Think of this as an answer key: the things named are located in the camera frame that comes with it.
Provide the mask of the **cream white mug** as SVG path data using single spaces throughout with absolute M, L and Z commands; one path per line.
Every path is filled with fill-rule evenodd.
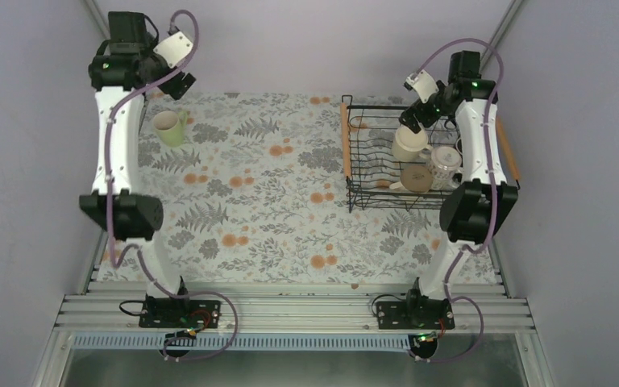
M 420 158 L 428 159 L 433 150 L 429 136 L 423 129 L 414 132 L 409 127 L 400 125 L 395 131 L 391 151 L 396 160 L 409 163 Z

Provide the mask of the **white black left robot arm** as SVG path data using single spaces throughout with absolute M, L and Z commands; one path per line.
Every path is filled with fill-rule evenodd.
M 88 67 L 98 113 L 98 164 L 90 193 L 79 197 L 80 209 L 107 234 L 110 265 L 120 268 L 134 250 L 147 278 L 147 296 L 166 298 L 160 316 L 174 327 L 190 320 L 193 307 L 161 239 L 163 204 L 139 187 L 139 132 L 151 90 L 179 100 L 196 81 L 185 67 L 199 36 L 177 27 L 180 15 L 197 24 L 191 12 L 177 10 L 161 39 L 147 15 L 109 12 L 110 37 Z

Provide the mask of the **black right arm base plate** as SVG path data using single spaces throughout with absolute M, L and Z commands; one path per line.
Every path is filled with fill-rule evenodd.
M 454 313 L 448 300 L 425 300 L 418 306 L 401 301 L 377 302 L 376 319 L 381 330 L 455 329 Z

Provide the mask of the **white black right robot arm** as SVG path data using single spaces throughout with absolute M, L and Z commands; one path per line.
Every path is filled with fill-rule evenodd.
M 439 212 L 440 249 L 407 294 L 404 316 L 412 327 L 423 328 L 451 312 L 451 279 L 464 259 L 487 247 L 518 199 L 499 156 L 498 85 L 481 77 L 480 53 L 473 51 L 451 55 L 447 81 L 434 80 L 424 69 L 405 81 L 418 99 L 401 113 L 401 129 L 417 134 L 441 117 L 451 117 L 462 145 L 461 182 Z

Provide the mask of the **beige brown mug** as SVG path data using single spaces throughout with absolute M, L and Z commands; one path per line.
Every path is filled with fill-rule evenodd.
M 398 181 L 389 185 L 389 189 L 406 189 L 409 192 L 423 194 L 431 190 L 433 185 L 433 175 L 431 171 L 423 165 L 409 165 L 401 171 Z

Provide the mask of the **light green mug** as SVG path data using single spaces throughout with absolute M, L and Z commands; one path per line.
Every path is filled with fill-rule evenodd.
M 152 126 L 163 144 L 172 148 L 179 147 L 185 142 L 187 118 L 188 114 L 184 110 L 166 110 L 155 115 Z

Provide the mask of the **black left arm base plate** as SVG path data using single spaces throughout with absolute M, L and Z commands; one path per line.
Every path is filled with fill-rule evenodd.
M 139 327 L 173 330 L 217 328 L 221 302 L 213 300 L 147 298 Z

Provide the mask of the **floral patterned white mug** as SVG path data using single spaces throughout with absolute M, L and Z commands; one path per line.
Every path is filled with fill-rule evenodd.
M 453 177 L 462 170 L 463 158 L 453 147 L 440 146 L 433 149 L 428 169 L 433 177 L 432 190 L 446 190 L 452 185 Z

